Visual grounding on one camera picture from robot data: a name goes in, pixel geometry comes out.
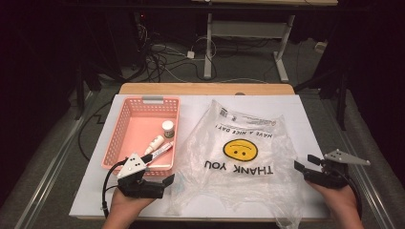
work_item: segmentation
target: human hand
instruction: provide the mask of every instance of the human hand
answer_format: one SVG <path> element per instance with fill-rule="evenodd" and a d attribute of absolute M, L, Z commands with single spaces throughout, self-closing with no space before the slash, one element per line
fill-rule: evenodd
<path fill-rule="evenodd" d="M 128 228 L 138 217 L 140 211 L 151 204 L 154 198 L 128 198 L 116 188 L 113 193 L 110 214 L 103 228 Z"/>
<path fill-rule="evenodd" d="M 354 192 L 349 185 L 341 189 L 330 189 L 307 180 L 306 182 L 322 195 L 338 228 L 364 228 L 358 216 Z"/>

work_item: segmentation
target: dark background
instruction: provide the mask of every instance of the dark background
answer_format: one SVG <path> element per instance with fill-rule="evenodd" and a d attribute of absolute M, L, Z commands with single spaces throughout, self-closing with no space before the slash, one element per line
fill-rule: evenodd
<path fill-rule="evenodd" d="M 364 6 L 369 2 L 340 1 L 339 4 Z M 341 19 L 319 13 L 297 16 L 291 41 L 328 38 L 330 43 L 314 78 L 330 68 L 347 74 L 359 112 L 404 184 L 405 173 L 401 167 L 405 136 L 405 13 L 401 4 L 396 0 L 376 1 L 370 13 L 345 15 Z M 46 0 L 3 1 L 0 10 L 2 204 L 47 132 L 71 106 L 68 98 L 75 89 L 78 64 L 86 83 L 97 90 L 97 73 L 108 72 L 120 77 L 120 64 L 132 58 L 136 62 L 139 57 L 123 57 L 113 39 L 114 33 L 120 31 L 117 25 L 131 29 L 130 23 L 117 23 L 126 21 L 129 14 L 106 16 L 92 12 L 84 20 L 82 14 Z M 200 14 L 170 15 L 170 12 L 150 12 L 145 23 L 185 43 L 194 41 L 205 28 Z M 127 48 L 137 48 L 136 43 L 129 44 Z M 107 54 L 100 55 L 99 49 Z M 327 77 L 316 87 L 331 97 L 339 79 L 339 75 Z"/>

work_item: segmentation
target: white tabletop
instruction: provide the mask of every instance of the white tabletop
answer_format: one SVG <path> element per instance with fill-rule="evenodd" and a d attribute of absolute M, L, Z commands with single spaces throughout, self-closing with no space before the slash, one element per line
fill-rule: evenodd
<path fill-rule="evenodd" d="M 96 148 L 89 162 L 87 171 L 75 197 L 70 216 L 80 219 L 104 219 L 101 207 L 101 189 L 107 170 L 101 168 L 108 142 L 114 130 L 120 107 L 128 94 L 116 95 L 104 128 L 98 139 Z M 229 110 L 272 118 L 283 115 L 286 120 L 288 134 L 292 140 L 299 162 L 310 169 L 320 170 L 318 166 L 307 162 L 307 155 L 322 157 L 316 138 L 310 127 L 309 120 L 298 95 L 179 95 L 181 99 L 177 142 L 180 147 L 186 137 L 197 125 L 212 99 Z M 117 178 L 111 176 L 108 186 L 116 185 Z M 106 200 L 111 203 L 113 191 L 108 191 Z M 322 197 L 308 185 L 302 190 L 305 206 L 303 220 L 328 219 L 329 210 Z M 227 220 L 227 221 L 274 221 L 275 216 L 260 203 L 244 203 L 236 210 L 223 207 L 219 199 L 200 195 L 193 198 L 180 216 L 166 214 L 170 201 L 170 186 L 166 188 L 164 197 L 157 199 L 139 215 L 140 219 L 151 220 Z"/>

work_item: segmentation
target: clear plastic bag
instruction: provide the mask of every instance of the clear plastic bag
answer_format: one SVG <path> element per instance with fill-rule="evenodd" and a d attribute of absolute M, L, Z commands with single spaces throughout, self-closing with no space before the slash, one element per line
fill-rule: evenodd
<path fill-rule="evenodd" d="M 282 116 L 263 119 L 229 111 L 213 100 L 176 152 L 170 214 L 179 214 L 197 194 L 218 197 L 224 206 L 260 202 L 280 228 L 298 228 L 302 176 Z"/>

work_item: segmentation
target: yellow smiley face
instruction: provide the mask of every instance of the yellow smiley face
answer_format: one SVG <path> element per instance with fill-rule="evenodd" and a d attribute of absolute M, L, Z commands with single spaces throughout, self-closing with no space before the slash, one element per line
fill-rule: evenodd
<path fill-rule="evenodd" d="M 224 154 L 240 161 L 250 161 L 257 153 L 256 145 L 245 139 L 231 140 L 224 145 Z"/>

